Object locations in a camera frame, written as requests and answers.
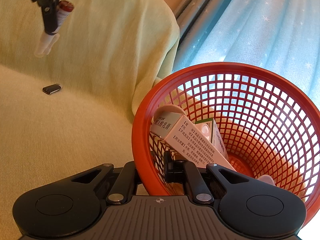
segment star pattern curtain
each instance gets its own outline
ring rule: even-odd
[[[288,79],[320,108],[320,0],[231,0],[188,65],[241,62]]]

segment red plastic basket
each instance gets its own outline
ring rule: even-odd
[[[304,224],[320,207],[320,113],[286,79],[251,65],[217,62],[182,69],[157,84],[140,104],[132,128],[132,151],[150,195],[178,195],[164,181],[165,150],[152,135],[155,110],[180,106],[191,121],[214,117],[229,161],[243,174],[273,177],[307,208]]]

